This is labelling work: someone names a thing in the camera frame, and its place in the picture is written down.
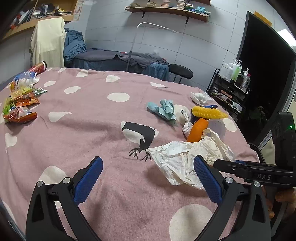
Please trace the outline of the right hand on gripper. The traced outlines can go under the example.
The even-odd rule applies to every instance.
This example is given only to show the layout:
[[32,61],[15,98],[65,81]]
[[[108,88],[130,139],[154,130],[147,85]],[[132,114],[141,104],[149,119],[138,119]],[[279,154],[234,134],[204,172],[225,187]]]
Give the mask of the right hand on gripper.
[[[272,219],[274,217],[273,204],[272,202],[267,198],[266,194],[266,188],[262,186],[262,191],[266,197],[266,203],[268,207],[268,213],[269,213],[269,219]],[[292,215],[295,212],[295,188],[290,188],[288,190],[284,190],[281,192],[278,192],[275,195],[275,200],[277,202],[287,202],[287,208],[285,210],[284,218]]]

